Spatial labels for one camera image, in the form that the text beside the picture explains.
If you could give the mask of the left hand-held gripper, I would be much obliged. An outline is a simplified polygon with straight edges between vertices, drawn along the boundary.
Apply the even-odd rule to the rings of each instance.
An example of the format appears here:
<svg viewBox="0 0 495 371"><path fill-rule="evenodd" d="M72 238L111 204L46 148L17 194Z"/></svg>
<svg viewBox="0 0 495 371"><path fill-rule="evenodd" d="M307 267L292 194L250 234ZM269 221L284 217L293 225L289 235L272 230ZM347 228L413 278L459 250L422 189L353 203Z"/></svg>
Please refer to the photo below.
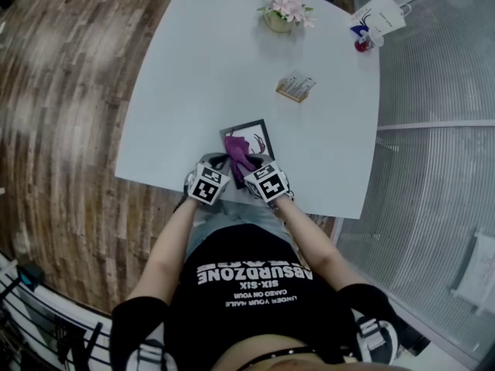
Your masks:
<svg viewBox="0 0 495 371"><path fill-rule="evenodd" d="M184 196L212 206L230 182L231 157L222 152L207 153L184 181Z"/></svg>

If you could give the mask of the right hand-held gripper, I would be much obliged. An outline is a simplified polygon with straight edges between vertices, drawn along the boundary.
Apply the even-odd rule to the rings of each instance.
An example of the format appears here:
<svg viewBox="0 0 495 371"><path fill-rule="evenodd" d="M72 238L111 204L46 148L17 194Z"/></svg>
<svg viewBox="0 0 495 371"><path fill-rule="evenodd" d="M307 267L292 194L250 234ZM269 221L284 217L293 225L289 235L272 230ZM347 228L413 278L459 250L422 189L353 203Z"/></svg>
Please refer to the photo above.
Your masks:
<svg viewBox="0 0 495 371"><path fill-rule="evenodd" d="M233 160L231 171L235 182L244 182L254 197L269 206L275 206L275 200L283 195L294 200L287 175L270 155L249 154L246 160Z"/></svg>

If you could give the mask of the purple cleaning cloth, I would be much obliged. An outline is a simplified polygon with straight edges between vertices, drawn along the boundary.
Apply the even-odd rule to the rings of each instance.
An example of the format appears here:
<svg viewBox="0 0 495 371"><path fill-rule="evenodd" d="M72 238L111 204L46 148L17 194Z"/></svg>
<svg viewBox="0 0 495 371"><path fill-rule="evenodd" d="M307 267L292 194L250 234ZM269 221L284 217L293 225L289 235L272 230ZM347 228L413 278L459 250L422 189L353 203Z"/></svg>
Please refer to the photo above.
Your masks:
<svg viewBox="0 0 495 371"><path fill-rule="evenodd" d="M245 168L248 172L253 172L255 170L255 165L248 160L249 143L244 137L228 135L224 139L224 146L227 154L230 156L231 168L235 178L240 182L243 182L244 176L240 166Z"/></svg>

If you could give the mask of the black framed deer picture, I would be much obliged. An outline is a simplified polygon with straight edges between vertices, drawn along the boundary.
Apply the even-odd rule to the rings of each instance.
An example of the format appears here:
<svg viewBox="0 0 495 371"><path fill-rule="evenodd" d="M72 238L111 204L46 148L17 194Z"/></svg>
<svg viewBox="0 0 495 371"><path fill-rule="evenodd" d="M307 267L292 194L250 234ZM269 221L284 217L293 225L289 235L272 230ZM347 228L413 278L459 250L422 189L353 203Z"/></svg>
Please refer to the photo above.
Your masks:
<svg viewBox="0 0 495 371"><path fill-rule="evenodd" d="M223 143L225 137L228 135L244 137L249 143L249 154L266 154L275 158L268 131L263 120L252 121L223 129L220 131L220 135ZM245 187L244 182L235 182L234 180L234 183L237 189L243 189Z"/></svg>

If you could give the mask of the person's right forearm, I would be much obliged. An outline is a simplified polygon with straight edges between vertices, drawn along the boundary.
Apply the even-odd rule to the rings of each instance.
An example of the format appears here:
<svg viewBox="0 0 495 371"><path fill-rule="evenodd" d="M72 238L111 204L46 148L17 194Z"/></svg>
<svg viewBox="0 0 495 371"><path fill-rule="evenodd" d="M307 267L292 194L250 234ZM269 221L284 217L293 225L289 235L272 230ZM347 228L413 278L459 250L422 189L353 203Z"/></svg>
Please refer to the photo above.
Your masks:
<svg viewBox="0 0 495 371"><path fill-rule="evenodd" d="M367 283L345 261L330 238L287 195L279 196L275 205L309 267L334 290Z"/></svg>

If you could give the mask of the person's left forearm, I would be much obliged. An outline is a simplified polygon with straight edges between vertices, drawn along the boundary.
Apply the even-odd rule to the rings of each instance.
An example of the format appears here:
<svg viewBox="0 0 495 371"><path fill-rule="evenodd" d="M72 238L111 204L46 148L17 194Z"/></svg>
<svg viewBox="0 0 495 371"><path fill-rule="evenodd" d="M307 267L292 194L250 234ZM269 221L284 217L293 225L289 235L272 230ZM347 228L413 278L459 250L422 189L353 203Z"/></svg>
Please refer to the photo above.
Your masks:
<svg viewBox="0 0 495 371"><path fill-rule="evenodd" d="M171 304L179 284L197 207L198 202L195 199L187 198L173 213L159 234L142 276L128 300L152 297Z"/></svg>

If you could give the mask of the grey jeans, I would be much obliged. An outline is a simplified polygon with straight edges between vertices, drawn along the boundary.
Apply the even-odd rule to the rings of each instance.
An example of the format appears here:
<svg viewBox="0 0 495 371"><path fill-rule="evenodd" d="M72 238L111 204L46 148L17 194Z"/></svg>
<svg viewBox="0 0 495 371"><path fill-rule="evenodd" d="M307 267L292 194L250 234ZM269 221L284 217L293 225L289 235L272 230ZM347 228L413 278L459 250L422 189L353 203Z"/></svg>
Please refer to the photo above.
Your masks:
<svg viewBox="0 0 495 371"><path fill-rule="evenodd" d="M228 201L201 206L194 216L185 266L244 261L299 260L287 229L268 207Z"/></svg>

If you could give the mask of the wooden card holder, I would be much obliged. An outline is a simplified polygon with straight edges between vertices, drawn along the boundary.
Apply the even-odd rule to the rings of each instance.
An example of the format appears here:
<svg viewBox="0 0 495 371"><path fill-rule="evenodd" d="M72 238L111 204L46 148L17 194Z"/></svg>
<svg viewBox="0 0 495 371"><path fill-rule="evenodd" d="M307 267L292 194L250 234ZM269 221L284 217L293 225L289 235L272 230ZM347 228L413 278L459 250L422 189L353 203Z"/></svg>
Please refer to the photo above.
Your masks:
<svg viewBox="0 0 495 371"><path fill-rule="evenodd" d="M315 86L316 80L306 75L301 70L293 70L290 74L280 79L275 92L290 100L302 103L310 90Z"/></svg>

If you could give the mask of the white table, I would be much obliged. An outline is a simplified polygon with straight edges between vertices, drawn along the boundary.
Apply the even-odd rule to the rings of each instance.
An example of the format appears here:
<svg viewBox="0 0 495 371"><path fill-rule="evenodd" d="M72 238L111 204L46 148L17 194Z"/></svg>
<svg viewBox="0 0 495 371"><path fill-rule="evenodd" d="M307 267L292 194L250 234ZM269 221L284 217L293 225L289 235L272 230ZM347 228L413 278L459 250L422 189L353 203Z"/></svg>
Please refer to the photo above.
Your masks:
<svg viewBox="0 0 495 371"><path fill-rule="evenodd" d="M308 0L314 28L273 32L264 0L172 0L143 60L120 140L118 178L179 191L220 131L265 122L275 160L308 214L360 217L374 158L380 64L357 52L347 12ZM316 80L300 104L275 92Z"/></svg>

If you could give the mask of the black printed t-shirt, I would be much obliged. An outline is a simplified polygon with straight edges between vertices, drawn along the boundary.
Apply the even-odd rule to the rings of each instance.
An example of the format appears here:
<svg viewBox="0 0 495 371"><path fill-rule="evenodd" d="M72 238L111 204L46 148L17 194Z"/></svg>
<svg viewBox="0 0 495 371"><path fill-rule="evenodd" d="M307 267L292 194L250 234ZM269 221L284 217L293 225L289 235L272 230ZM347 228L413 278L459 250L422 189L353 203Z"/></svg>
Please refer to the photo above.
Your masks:
<svg viewBox="0 0 495 371"><path fill-rule="evenodd" d="M371 323L388 338L399 329L387 296L369 284L331 288L302 266L291 245L253 224L210 234L187 258L170 304L133 298L111 314L113 371L137 371L156 347L152 371L210 371L234 344L283 335L338 363L358 354Z"/></svg>

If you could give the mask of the pink flowers in pot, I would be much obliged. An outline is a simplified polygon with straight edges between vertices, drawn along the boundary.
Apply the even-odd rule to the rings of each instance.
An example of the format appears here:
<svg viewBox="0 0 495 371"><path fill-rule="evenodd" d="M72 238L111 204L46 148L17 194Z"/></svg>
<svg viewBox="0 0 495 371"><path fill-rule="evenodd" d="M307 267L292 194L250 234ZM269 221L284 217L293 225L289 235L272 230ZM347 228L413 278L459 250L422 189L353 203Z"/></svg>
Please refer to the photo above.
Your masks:
<svg viewBox="0 0 495 371"><path fill-rule="evenodd" d="M291 32L293 28L314 28L314 8L308 0L264 0L257 9L268 27L277 33Z"/></svg>

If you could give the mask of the red cup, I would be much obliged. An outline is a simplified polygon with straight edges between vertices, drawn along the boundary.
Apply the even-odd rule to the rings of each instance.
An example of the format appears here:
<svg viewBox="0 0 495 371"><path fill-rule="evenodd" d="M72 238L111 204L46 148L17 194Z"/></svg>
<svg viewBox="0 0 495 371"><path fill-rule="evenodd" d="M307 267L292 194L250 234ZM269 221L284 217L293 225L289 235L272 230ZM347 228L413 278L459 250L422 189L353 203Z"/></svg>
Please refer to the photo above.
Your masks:
<svg viewBox="0 0 495 371"><path fill-rule="evenodd" d="M378 49L384 45L384 37L370 29L366 31L355 43L354 47L357 52L364 53L371 49Z"/></svg>

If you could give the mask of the white paper bag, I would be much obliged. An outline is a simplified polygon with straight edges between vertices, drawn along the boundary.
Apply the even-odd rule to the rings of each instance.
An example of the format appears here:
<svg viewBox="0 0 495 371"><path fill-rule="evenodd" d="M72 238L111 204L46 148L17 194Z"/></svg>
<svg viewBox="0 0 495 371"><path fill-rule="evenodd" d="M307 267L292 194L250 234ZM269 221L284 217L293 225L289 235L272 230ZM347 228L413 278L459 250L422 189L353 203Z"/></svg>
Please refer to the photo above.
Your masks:
<svg viewBox="0 0 495 371"><path fill-rule="evenodd" d="M410 12L408 0L370 0L351 15L349 28L358 36L370 30L384 36L404 28Z"/></svg>

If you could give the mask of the black metal rack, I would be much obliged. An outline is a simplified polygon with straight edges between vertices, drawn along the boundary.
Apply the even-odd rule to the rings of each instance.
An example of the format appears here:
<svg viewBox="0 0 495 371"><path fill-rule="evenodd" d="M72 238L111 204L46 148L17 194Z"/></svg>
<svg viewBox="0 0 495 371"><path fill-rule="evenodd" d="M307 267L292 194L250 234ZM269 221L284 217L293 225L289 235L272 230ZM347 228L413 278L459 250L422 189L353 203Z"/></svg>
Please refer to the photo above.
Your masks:
<svg viewBox="0 0 495 371"><path fill-rule="evenodd" d="M41 284L20 282L0 303L3 322L20 334L27 353L56 371L111 371L111 320Z"/></svg>

